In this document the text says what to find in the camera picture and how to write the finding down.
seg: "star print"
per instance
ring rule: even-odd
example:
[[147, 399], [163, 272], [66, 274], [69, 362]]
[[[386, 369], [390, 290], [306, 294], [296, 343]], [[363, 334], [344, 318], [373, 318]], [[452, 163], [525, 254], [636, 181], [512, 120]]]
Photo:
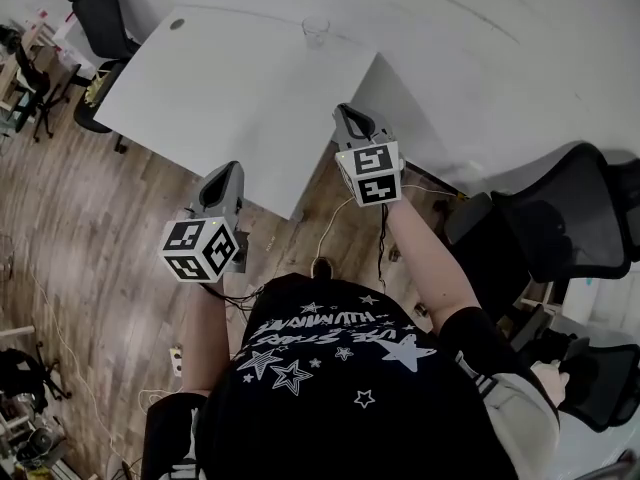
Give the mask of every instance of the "star print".
[[318, 309], [323, 308], [324, 306], [316, 306], [315, 302], [312, 302], [311, 304], [308, 304], [307, 306], [300, 306], [302, 308], [302, 312], [303, 313], [307, 313], [307, 312], [311, 312], [311, 313], [317, 313]]
[[360, 404], [363, 409], [367, 408], [367, 405], [375, 402], [374, 398], [371, 396], [371, 390], [369, 391], [358, 391], [358, 396], [353, 401], [354, 404]]
[[363, 304], [371, 304], [373, 306], [374, 302], [378, 302], [378, 299], [371, 298], [371, 295], [367, 295], [366, 297], [360, 297], [362, 299]]
[[273, 354], [273, 350], [274, 349], [271, 349], [267, 352], [263, 352], [262, 354], [259, 354], [258, 352], [251, 352], [253, 354], [253, 358], [249, 359], [242, 366], [239, 366], [238, 370], [244, 370], [245, 368], [253, 367], [256, 370], [256, 377], [258, 377], [258, 380], [261, 380], [262, 374], [264, 373], [264, 370], [267, 368], [267, 365], [269, 363], [277, 363], [278, 361], [282, 361], [281, 357], [271, 356], [271, 354]]
[[352, 355], [353, 355], [353, 352], [351, 352], [350, 348], [338, 347], [338, 351], [336, 352], [336, 357], [339, 357], [343, 361], [346, 361], [347, 357]]
[[271, 369], [278, 374], [278, 378], [273, 384], [272, 389], [286, 386], [296, 396], [298, 396], [300, 391], [300, 382], [304, 379], [313, 377], [312, 374], [298, 368], [297, 359], [286, 368], [282, 368], [281, 366], [272, 366]]
[[380, 339], [375, 341], [389, 352], [382, 358], [383, 361], [400, 361], [413, 373], [418, 371], [419, 358], [436, 353], [433, 348], [417, 348], [415, 334], [405, 336], [400, 343]]

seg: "white table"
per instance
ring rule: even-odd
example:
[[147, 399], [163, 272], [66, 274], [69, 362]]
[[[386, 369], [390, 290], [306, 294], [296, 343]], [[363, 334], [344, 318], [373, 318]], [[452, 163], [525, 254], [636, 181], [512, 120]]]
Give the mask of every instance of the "white table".
[[[172, 30], [170, 25], [183, 19]], [[375, 52], [300, 25], [176, 7], [136, 53], [96, 119], [200, 176], [231, 160], [245, 197], [289, 219]]]

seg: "person's right arm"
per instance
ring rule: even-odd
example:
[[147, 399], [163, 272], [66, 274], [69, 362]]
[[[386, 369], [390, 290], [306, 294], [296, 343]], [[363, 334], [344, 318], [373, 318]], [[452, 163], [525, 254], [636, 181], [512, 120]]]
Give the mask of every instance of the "person's right arm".
[[387, 223], [436, 334], [457, 311], [479, 307], [458, 262], [405, 197], [389, 205]]

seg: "shoe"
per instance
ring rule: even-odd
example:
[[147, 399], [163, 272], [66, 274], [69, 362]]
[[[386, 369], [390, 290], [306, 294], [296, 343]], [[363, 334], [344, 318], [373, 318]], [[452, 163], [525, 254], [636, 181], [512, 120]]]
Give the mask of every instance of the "shoe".
[[316, 258], [311, 264], [311, 279], [333, 279], [333, 266], [327, 258]]

